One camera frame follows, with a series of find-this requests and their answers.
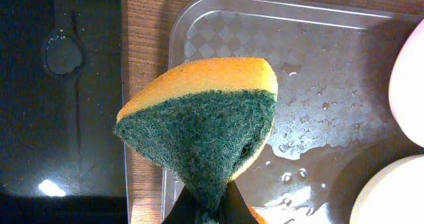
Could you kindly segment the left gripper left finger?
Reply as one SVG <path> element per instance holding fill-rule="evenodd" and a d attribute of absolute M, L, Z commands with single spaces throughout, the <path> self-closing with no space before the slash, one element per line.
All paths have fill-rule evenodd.
<path fill-rule="evenodd" d="M 201 224 L 201 206 L 184 187 L 171 212 L 162 224 Z"/>

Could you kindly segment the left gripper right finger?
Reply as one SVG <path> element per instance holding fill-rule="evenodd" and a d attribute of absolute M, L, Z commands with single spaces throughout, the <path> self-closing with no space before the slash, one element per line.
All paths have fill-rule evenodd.
<path fill-rule="evenodd" d="M 258 224 L 245 203 L 235 181 L 227 184 L 219 203 L 219 223 L 222 224 Z"/>

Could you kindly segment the green and yellow sponge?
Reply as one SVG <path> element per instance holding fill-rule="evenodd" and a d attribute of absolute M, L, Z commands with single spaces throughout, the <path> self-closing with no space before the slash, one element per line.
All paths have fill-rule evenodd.
<path fill-rule="evenodd" d="M 219 223 L 219 203 L 270 137 L 278 82 L 262 58 L 212 58 L 162 74 L 117 114 L 113 132 L 176 174 L 201 206 L 201 223 Z"/>

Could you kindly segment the white bowl plate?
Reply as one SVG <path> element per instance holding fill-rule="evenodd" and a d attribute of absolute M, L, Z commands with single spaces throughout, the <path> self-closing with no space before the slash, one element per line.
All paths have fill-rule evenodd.
<path fill-rule="evenodd" d="M 409 156 L 375 174 L 359 193 L 350 224 L 423 224 L 423 155 Z"/>

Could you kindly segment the white plate with orange stain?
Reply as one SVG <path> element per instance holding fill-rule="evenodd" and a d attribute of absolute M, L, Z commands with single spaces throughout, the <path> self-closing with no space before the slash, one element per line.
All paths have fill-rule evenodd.
<path fill-rule="evenodd" d="M 423 146 L 423 22 L 401 48 L 388 88 L 391 112 L 408 139 Z"/>

